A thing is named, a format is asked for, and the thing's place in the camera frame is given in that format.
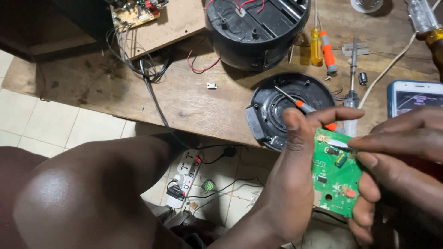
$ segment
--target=small green circuit board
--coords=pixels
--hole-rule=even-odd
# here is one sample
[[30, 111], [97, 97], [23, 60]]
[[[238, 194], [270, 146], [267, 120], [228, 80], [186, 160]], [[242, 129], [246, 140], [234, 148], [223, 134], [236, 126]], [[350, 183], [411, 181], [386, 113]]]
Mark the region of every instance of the small green circuit board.
[[349, 138], [339, 133], [317, 129], [312, 158], [314, 206], [348, 218], [352, 216], [352, 207], [358, 196], [361, 165], [355, 159], [356, 151], [330, 144], [335, 141], [346, 144]]

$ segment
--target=smartphone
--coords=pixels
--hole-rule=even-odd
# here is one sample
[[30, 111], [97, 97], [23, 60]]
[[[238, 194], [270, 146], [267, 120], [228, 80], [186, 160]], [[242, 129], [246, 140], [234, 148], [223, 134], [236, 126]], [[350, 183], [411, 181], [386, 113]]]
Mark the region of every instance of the smartphone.
[[388, 85], [388, 117], [396, 117], [420, 106], [443, 107], [443, 84], [396, 80]]

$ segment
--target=yellow screwdriver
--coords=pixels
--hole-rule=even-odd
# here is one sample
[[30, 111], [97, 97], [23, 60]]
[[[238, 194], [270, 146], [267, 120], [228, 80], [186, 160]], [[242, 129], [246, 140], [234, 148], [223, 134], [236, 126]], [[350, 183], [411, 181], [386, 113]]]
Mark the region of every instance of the yellow screwdriver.
[[317, 16], [317, 0], [315, 0], [315, 27], [311, 30], [311, 61], [313, 65], [317, 65], [323, 60], [320, 31], [319, 19]]

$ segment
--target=phone screen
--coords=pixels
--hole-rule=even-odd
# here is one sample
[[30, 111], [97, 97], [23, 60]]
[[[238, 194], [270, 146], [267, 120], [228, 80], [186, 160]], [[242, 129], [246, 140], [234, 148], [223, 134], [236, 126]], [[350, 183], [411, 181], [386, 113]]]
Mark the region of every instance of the phone screen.
[[396, 92], [397, 115], [407, 113], [419, 106], [443, 106], [443, 95], [435, 93]]

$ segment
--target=power strip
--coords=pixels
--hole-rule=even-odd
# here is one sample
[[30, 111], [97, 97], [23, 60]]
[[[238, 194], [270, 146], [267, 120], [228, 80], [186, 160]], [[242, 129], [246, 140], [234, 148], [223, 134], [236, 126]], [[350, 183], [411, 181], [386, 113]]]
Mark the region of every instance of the power strip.
[[[197, 175], [200, 165], [202, 164], [197, 155], [198, 151], [188, 150], [183, 154], [180, 163], [177, 165], [177, 172], [174, 179], [177, 179], [178, 181], [174, 184], [180, 187], [180, 189], [184, 192], [184, 196], [188, 195], [191, 186], [194, 183], [195, 176]], [[172, 208], [182, 208], [184, 200], [185, 198], [183, 197], [175, 198], [173, 196], [169, 196], [167, 205]]]

